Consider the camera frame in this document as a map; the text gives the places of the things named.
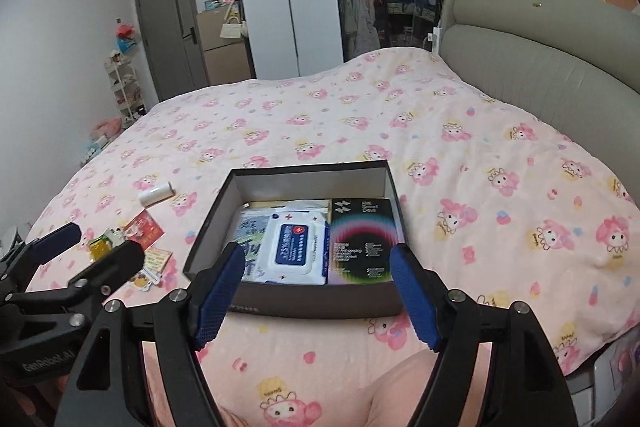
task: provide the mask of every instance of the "cartoon print bedsheet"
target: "cartoon print bedsheet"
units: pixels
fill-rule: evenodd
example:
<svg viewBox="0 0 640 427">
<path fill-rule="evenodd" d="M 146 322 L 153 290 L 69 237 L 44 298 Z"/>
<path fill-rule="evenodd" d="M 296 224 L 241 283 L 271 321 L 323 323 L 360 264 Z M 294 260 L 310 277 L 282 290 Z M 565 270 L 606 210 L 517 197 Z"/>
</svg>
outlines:
<svg viewBox="0 0 640 427">
<path fill-rule="evenodd" d="M 39 270 L 31 288 L 64 286 L 88 264 L 88 241 L 142 210 L 139 190 L 171 181 L 177 195 L 149 209 L 164 230 L 155 246 L 174 253 L 162 283 L 114 295 L 128 305 L 156 301 L 187 286 L 182 265 L 230 168 L 380 158 L 390 163 L 422 264 L 480 303 L 529 302 L 565 374 L 640 320 L 640 213 L 612 172 L 415 48 L 381 50 L 306 78 L 207 87 L 157 105 L 81 169 L 35 223 L 31 238 L 68 221 L 83 236 Z M 423 348 L 405 315 L 228 314 L 198 358 L 218 403 L 258 426 L 276 425 L 287 400 L 296 410 L 312 405 L 316 418 L 323 403 Z"/>
</svg>

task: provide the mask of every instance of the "toy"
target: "toy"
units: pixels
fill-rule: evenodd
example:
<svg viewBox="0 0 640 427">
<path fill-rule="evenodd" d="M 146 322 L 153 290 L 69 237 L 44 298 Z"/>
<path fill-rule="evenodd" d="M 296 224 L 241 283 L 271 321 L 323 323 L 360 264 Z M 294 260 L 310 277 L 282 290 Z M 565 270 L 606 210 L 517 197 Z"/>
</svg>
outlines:
<svg viewBox="0 0 640 427">
<path fill-rule="evenodd" d="M 136 45 L 136 29 L 131 24 L 123 24 L 116 19 L 116 44 L 121 53 L 126 53 Z"/>
<path fill-rule="evenodd" d="M 92 128 L 89 136 L 93 141 L 96 141 L 102 135 L 105 135 L 107 138 L 113 138 L 118 135 L 121 127 L 121 118 L 108 118 L 98 122 L 94 128 Z"/>
</svg>

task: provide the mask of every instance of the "bed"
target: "bed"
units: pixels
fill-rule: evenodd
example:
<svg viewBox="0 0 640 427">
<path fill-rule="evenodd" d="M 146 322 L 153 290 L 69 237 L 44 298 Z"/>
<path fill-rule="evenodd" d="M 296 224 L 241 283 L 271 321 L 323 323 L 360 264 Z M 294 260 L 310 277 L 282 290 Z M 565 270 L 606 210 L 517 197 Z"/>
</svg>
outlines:
<svg viewBox="0 0 640 427">
<path fill-rule="evenodd" d="M 423 266 L 481 303 L 529 302 L 572 373 L 640 321 L 632 200 L 640 196 L 640 58 L 631 38 L 640 19 L 592 3 L 445 0 L 439 54 L 390 48 L 310 77 L 248 80 L 160 103 L 34 224 L 30 239 L 69 221 L 83 235 L 31 289 L 66 285 L 88 264 L 95 235 L 142 210 L 144 188 L 176 188 L 149 209 L 164 230 L 156 246 L 173 256 L 160 286 L 114 294 L 127 305 L 188 285 L 182 264 L 230 168 L 385 158 Z M 604 50 L 597 37 L 607 27 L 616 32 Z M 213 396 L 252 426 L 276 425 L 268 404 L 278 395 L 340 407 L 424 349 L 405 315 L 228 314 L 207 347 L 198 358 Z M 145 356 L 160 402 L 152 346 Z"/>
</svg>

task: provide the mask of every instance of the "wall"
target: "wall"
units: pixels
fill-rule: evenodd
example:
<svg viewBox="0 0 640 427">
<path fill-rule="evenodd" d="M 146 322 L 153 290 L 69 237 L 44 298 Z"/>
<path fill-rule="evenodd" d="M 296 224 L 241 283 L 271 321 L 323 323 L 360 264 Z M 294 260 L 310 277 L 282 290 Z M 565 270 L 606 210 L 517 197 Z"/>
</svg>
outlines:
<svg viewBox="0 0 640 427">
<path fill-rule="evenodd" d="M 24 232 L 118 115 L 103 62 L 129 0 L 0 0 L 0 234 Z"/>
</svg>

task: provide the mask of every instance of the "red card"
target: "red card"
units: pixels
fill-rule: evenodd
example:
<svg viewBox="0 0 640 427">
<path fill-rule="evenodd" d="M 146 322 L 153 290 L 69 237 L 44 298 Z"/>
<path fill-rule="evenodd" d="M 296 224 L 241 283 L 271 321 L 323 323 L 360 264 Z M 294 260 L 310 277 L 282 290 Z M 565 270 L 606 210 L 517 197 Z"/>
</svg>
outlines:
<svg viewBox="0 0 640 427">
<path fill-rule="evenodd" d="M 140 243 L 143 250 L 149 248 L 162 237 L 164 230 L 151 215 L 143 210 L 124 228 L 127 239 Z"/>
</svg>

